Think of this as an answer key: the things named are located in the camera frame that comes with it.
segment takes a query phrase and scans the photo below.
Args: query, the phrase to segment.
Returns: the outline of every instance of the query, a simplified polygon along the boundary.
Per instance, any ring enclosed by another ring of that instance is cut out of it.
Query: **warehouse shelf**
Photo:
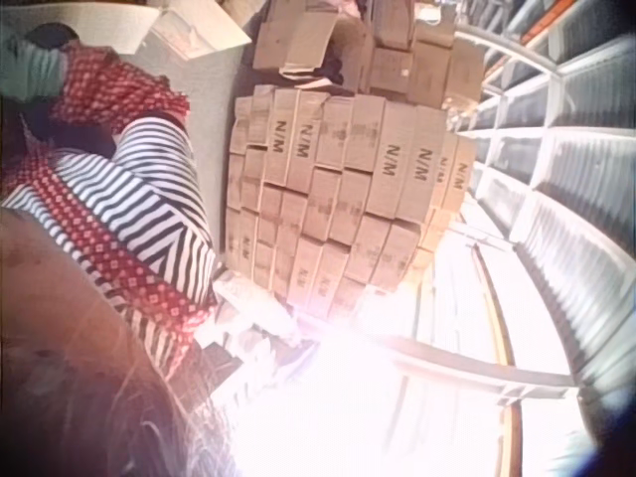
[[[476,191],[475,197],[479,205],[506,238],[521,211],[527,189],[526,184],[496,169],[487,168]]]
[[[524,184],[530,184],[541,144],[542,139],[539,137],[504,136],[488,165]]]
[[[513,40],[481,30],[471,25],[458,25],[455,35],[480,45],[494,48],[511,58],[521,60],[548,75],[557,75],[557,64],[541,55],[522,47]]]
[[[556,138],[537,190],[600,229],[634,254],[636,140],[605,134]]]
[[[633,19],[618,11],[615,2],[579,0],[558,25],[560,48],[554,59],[565,63],[626,33]]]

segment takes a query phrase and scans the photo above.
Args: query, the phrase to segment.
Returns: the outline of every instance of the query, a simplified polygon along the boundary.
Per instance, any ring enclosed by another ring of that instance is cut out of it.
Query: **hair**
[[[0,449],[9,475],[235,476],[223,420],[195,424],[156,380],[79,369],[60,352],[3,340]]]

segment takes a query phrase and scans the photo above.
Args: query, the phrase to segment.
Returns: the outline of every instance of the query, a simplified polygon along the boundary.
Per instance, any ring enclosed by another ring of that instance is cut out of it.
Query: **woman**
[[[3,155],[10,474],[235,475],[217,422],[196,429],[164,381],[216,306],[187,99],[110,49],[0,34],[0,93],[52,119],[26,157]],[[65,143],[61,124],[120,134],[112,158]]]

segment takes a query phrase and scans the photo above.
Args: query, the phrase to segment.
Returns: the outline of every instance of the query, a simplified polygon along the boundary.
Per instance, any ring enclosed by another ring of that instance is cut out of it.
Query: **metal rack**
[[[471,194],[517,245],[593,430],[623,408],[636,381],[636,37],[613,5],[527,0],[502,36],[459,32],[489,47],[493,66],[491,97],[459,126],[488,144]],[[560,9],[551,24],[531,28],[551,9]]]

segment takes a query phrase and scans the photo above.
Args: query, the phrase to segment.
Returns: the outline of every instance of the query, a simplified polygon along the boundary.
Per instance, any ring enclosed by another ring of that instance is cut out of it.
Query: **floor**
[[[256,15],[244,27],[253,39],[259,24],[260,15]],[[250,95],[253,86],[265,80],[251,69],[252,58],[253,44],[184,62],[152,33],[139,51],[127,58],[152,75],[165,75],[174,89],[190,98],[187,129],[212,237],[219,250],[225,246],[226,168],[234,98]]]

